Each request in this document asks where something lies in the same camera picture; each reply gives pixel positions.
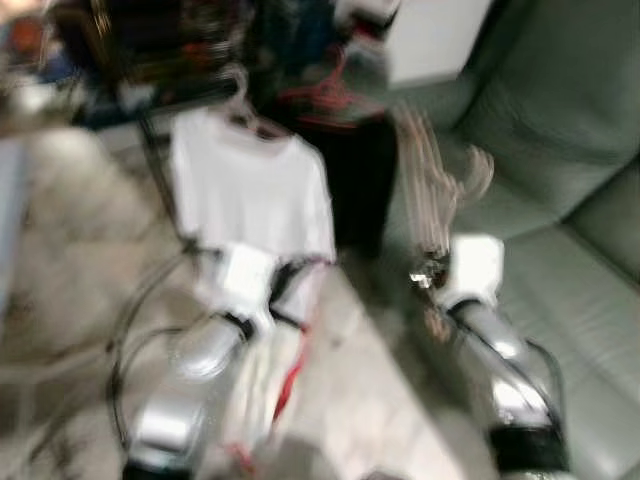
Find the floor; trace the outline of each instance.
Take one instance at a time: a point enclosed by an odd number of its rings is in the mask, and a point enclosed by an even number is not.
[[[16,292],[0,344],[0,479],[115,479],[122,454],[105,402],[105,345],[136,286],[179,245],[139,154],[119,155],[115,169],[82,169],[77,162],[91,163],[87,148],[97,147],[66,139],[64,157],[76,163],[73,175],[60,177],[68,165],[48,157],[59,153],[52,145],[60,139],[46,140],[33,147],[43,159],[32,169]],[[63,188],[52,187],[59,183]],[[406,480],[495,478],[479,433],[448,402],[366,265],[346,255],[342,266],[328,276],[311,359],[256,457],[258,476],[358,480],[378,469]],[[189,295],[193,279],[188,262],[169,275],[144,303],[131,338],[192,322],[199,314]],[[283,351],[295,352],[295,343],[286,345]],[[167,342],[158,340],[132,363],[122,400],[129,423],[166,371],[166,358]],[[200,478],[219,478],[213,463]]]

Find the clothes hanger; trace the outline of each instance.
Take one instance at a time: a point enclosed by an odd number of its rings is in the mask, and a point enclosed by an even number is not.
[[[347,59],[341,47],[336,66],[324,80],[313,86],[290,88],[278,95],[279,103],[297,113],[297,120],[320,127],[352,129],[362,120],[384,115],[384,107],[350,92],[342,78]]]
[[[221,114],[228,122],[239,125],[260,138],[275,139],[291,135],[283,127],[256,114],[247,100],[249,82],[244,67],[236,63],[230,64],[223,70],[220,78],[232,79],[237,87],[236,92],[222,106],[209,107],[209,112]]]

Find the green leather couch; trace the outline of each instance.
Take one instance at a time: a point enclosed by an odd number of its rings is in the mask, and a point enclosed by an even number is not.
[[[640,2],[498,1],[458,79],[397,95],[429,112],[450,165],[469,143],[495,157],[455,228],[505,241],[500,308],[560,364],[574,474],[639,480]],[[430,348],[402,204],[380,277]]]

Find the white cloth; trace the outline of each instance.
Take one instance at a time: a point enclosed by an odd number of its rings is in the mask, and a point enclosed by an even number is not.
[[[171,166],[178,226],[201,247],[335,259],[322,158],[298,136],[266,141],[192,110],[176,118]]]

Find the white t-shirt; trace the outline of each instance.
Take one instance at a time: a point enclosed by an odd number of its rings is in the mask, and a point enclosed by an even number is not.
[[[324,165],[302,139],[262,140],[207,108],[178,115],[172,135],[185,236],[202,248],[239,242],[282,257],[335,259]]]

